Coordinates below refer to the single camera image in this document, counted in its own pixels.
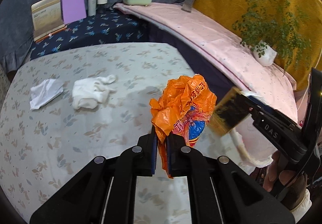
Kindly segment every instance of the orange plastic bag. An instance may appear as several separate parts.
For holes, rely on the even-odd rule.
[[[159,100],[150,100],[151,122],[158,136],[158,149],[164,170],[167,171],[165,137],[174,130],[175,125],[184,125],[185,118],[191,120],[192,117],[187,114],[188,112],[194,115],[196,120],[209,120],[215,108],[216,99],[204,78],[196,74],[192,78],[180,76],[178,79],[169,80]],[[181,132],[178,129],[175,131],[185,138],[187,145],[193,146],[196,140],[189,142],[186,132],[187,128],[182,128]]]

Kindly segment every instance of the dark blue bedsheet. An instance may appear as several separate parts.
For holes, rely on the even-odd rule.
[[[90,45],[147,41],[149,26],[146,21],[112,10],[68,24],[66,30],[39,43],[33,42],[30,59]]]

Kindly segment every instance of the white cloth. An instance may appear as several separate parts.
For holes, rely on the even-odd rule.
[[[104,103],[114,89],[107,86],[116,80],[115,75],[107,77],[86,78],[74,83],[72,106],[75,110],[80,107],[94,109],[98,103]]]
[[[46,79],[41,84],[31,87],[30,110],[38,110],[63,92],[63,82],[56,79]]]
[[[302,202],[293,210],[291,210],[295,223],[298,223],[298,221],[307,213],[307,211],[312,206],[312,202],[310,201],[310,192],[308,189],[305,190],[305,196]]]
[[[263,104],[266,100],[252,91],[242,91],[245,96],[253,96]],[[230,133],[244,165],[263,168],[273,162],[272,154],[277,150],[269,140],[253,126],[249,114]]]

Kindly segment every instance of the human hand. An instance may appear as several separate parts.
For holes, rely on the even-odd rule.
[[[265,176],[264,184],[263,184],[263,188],[267,192],[271,192],[271,190],[273,189],[273,185],[277,180],[278,163],[279,163],[280,155],[281,155],[280,152],[276,151],[272,156],[272,159],[273,159],[272,164],[267,167],[267,174]],[[279,180],[283,185],[286,185],[295,174],[296,174],[295,171],[284,170],[279,174]],[[294,182],[296,182],[296,180],[297,180],[297,177],[294,178],[294,180],[292,180],[292,182],[288,185],[288,187],[291,186]]]

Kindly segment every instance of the white glove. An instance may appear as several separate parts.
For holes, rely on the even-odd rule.
[[[116,80],[115,75],[107,77],[86,78],[74,82],[72,91],[74,109],[80,107],[94,109],[97,103],[104,103],[109,93],[115,91],[107,86]]]

